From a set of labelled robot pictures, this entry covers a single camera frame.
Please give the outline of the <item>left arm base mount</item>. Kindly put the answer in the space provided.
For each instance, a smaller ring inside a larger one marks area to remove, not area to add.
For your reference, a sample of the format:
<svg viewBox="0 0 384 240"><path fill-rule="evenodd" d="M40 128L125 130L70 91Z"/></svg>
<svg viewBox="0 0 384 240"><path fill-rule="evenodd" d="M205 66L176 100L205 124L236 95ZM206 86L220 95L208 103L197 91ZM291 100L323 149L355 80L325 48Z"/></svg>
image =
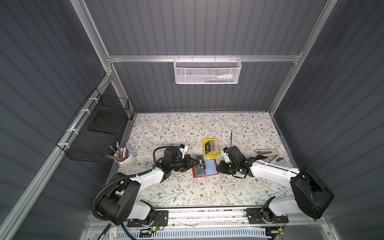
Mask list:
<svg viewBox="0 0 384 240"><path fill-rule="evenodd" d="M169 211L154 210L150 212L149 216L144 220L127 220L126 226L128 228L141 228L141 227L160 227L164 228L168 225Z"/></svg>

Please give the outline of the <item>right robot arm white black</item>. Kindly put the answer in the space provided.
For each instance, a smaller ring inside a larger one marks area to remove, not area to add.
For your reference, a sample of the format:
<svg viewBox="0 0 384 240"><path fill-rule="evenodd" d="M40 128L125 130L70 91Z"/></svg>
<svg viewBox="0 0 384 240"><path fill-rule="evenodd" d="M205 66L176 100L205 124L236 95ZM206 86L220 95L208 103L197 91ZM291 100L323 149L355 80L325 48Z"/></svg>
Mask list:
<svg viewBox="0 0 384 240"><path fill-rule="evenodd" d="M266 223L291 214L305 214L320 219L335 195L320 176L311 168L285 168L267 163L270 157L279 157L276 149L256 150L254 157L246 158L238 147L223 149L224 160L217 171L238 179L258 177L287 187L292 194L270 197L256 214Z"/></svg>

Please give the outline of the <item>yellow plastic card tray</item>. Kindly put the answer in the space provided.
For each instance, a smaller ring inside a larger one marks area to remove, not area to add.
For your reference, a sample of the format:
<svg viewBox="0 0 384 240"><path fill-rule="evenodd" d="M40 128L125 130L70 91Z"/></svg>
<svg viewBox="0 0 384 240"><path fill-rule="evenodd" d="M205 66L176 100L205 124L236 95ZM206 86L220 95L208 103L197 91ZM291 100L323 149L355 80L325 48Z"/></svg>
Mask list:
<svg viewBox="0 0 384 240"><path fill-rule="evenodd" d="M216 158L220 155L219 143L217 139L204 139L204 156Z"/></svg>

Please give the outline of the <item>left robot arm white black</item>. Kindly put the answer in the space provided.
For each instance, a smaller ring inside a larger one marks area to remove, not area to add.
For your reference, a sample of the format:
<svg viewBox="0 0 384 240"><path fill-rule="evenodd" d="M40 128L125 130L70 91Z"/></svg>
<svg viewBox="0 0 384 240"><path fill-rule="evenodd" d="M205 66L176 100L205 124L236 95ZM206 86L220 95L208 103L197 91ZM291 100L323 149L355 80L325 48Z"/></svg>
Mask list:
<svg viewBox="0 0 384 240"><path fill-rule="evenodd" d="M172 172L184 173L205 165L202 156L193 159L186 151L187 146L183 144L158 147L153 151L154 164L149 170L133 175L115 174L96 195L91 207L93 216L116 226L123 226L127 220L151 225L155 208L143 200L137 200L137 196L140 191L164 182Z"/></svg>

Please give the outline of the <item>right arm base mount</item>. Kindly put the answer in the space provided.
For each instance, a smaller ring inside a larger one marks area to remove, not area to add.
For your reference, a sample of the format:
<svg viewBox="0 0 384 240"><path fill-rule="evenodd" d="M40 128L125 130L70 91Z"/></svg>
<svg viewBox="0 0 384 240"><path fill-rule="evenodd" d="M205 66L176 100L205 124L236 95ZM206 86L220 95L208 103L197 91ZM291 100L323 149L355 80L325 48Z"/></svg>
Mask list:
<svg viewBox="0 0 384 240"><path fill-rule="evenodd" d="M248 218L249 224L287 224L289 219L286 215L276 216L269 209L247 208L244 214Z"/></svg>

